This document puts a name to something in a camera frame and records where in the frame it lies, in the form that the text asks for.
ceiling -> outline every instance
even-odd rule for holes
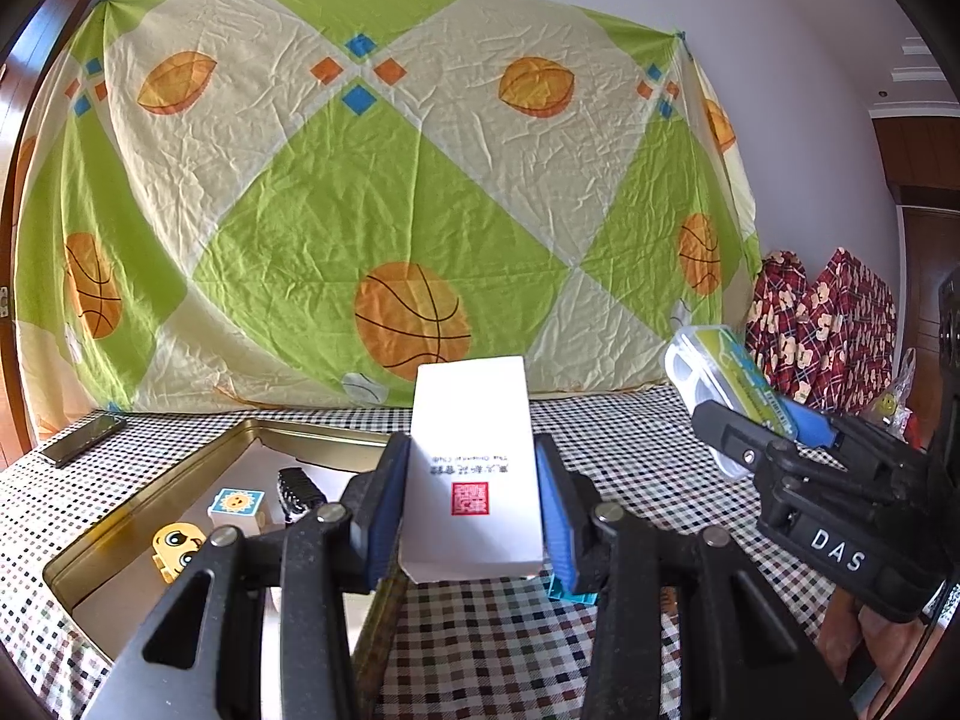
[[[788,1],[846,70],[871,116],[960,116],[949,84],[896,1]]]

red square logo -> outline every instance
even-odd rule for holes
[[[489,514],[490,484],[454,482],[450,514]]]

plastic container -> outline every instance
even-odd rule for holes
[[[797,424],[726,325],[680,328],[667,346],[664,369],[691,414],[697,404],[716,400],[774,433],[796,440]],[[710,454],[728,479],[751,475],[713,447]]]

yellow cartoon toy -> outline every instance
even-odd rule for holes
[[[160,528],[154,536],[154,565],[171,584],[203,546],[206,536],[190,522],[175,522]]]

checkered tablecloth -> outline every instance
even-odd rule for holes
[[[56,717],[83,712],[109,665],[43,584],[59,550],[136,490],[256,412],[129,415],[128,427],[66,469],[32,452],[0,474],[0,637]],[[390,433],[408,410],[282,410],[286,419]],[[792,613],[816,632],[832,584],[755,531],[749,482],[731,484],[690,432],[669,386],[531,404],[565,464],[600,493],[684,533],[727,527]],[[678,632],[664,621],[662,711],[678,715]],[[378,714],[384,718],[575,718],[592,652],[594,609],[554,602],[542,579],[411,586]]]

